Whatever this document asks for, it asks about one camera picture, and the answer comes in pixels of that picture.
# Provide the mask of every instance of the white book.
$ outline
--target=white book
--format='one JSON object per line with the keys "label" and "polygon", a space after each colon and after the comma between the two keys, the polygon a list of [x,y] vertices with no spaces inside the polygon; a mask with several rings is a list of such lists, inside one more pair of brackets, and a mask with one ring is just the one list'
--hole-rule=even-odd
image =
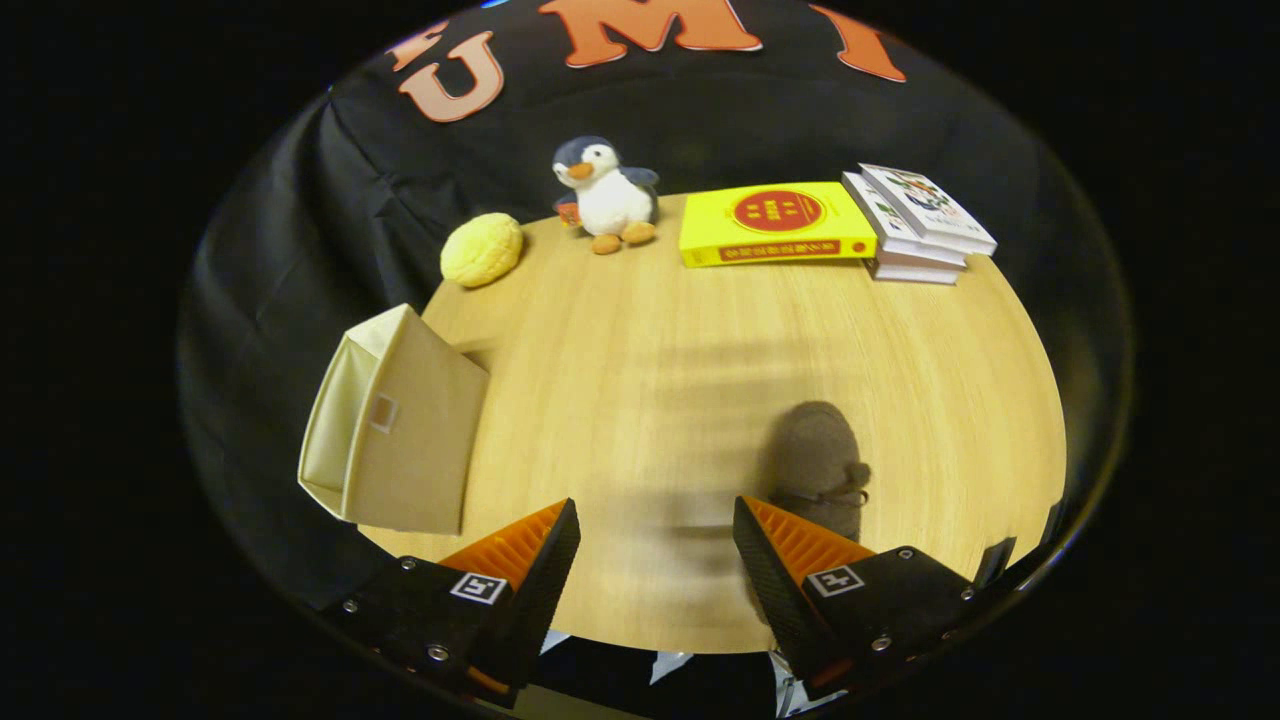
{"label": "white book", "polygon": [[915,234],[911,225],[906,224],[902,215],[893,209],[888,200],[884,200],[879,191],[872,187],[872,183],[867,182],[867,178],[858,173],[846,172],[840,182],[861,209],[867,222],[872,224],[872,229],[876,231],[876,236],[879,238],[878,250],[928,258],[964,268],[964,252],[920,242],[920,236]]}
{"label": "white book", "polygon": [[864,260],[874,281],[904,281],[916,283],[956,284],[961,270],[927,268],[922,265],[887,265],[878,258]]}
{"label": "white book", "polygon": [[929,178],[881,165],[861,167],[863,177],[906,219],[920,242],[966,254],[996,251],[996,238]]}

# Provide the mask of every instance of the black cloth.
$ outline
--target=black cloth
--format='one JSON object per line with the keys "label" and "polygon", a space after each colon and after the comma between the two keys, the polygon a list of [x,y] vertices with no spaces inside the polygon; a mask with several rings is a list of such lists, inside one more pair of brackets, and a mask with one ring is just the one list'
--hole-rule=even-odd
{"label": "black cloth", "polygon": [[[445,237],[468,218],[549,215],[563,191],[552,152],[588,133],[657,170],[662,193],[836,179],[859,161],[947,188],[1000,240],[995,261],[1048,351],[1068,421],[1065,505],[1080,506],[1121,421],[1130,347],[1117,269],[1078,188],[1006,111],[920,53],[883,40],[908,78],[895,83],[840,63],[835,27],[805,4],[733,8],[763,50],[668,38],[581,69],[564,63],[556,15],[472,9],[403,70],[379,54],[334,83],[244,170],[192,268],[178,380],[205,489],[282,589],[319,607],[385,560],[296,480],[342,332],[401,302],[421,310]],[[500,95],[458,122],[424,117],[399,83],[438,61],[444,87],[463,94],[470,74],[444,54],[481,31],[494,33]]]}

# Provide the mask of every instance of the wooden tabletop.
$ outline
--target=wooden tabletop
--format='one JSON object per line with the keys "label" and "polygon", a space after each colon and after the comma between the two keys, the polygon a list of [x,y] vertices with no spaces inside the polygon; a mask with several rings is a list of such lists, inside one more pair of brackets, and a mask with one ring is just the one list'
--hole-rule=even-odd
{"label": "wooden tabletop", "polygon": [[983,548],[1039,541],[1062,495],[1065,432],[1048,357],[992,261],[956,287],[872,282],[859,261],[687,269],[684,196],[658,240],[593,255],[558,218],[520,264],[444,283],[426,323],[490,372],[461,537],[362,527],[438,560],[561,498],[582,542],[552,628],[669,652],[773,647],[730,536],[765,497],[771,424],[806,400],[844,411],[872,468],[861,543],[913,544],[973,577]]}

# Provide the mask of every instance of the stuffed penguin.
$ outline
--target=stuffed penguin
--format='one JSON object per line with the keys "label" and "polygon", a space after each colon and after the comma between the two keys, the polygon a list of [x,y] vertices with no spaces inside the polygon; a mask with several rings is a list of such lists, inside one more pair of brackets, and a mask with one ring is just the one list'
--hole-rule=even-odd
{"label": "stuffed penguin", "polygon": [[556,150],[552,170],[573,193],[557,205],[577,200],[577,215],[594,236],[591,251],[608,255],[627,245],[649,242],[654,236],[658,173],[623,168],[617,150],[596,136],[576,137]]}

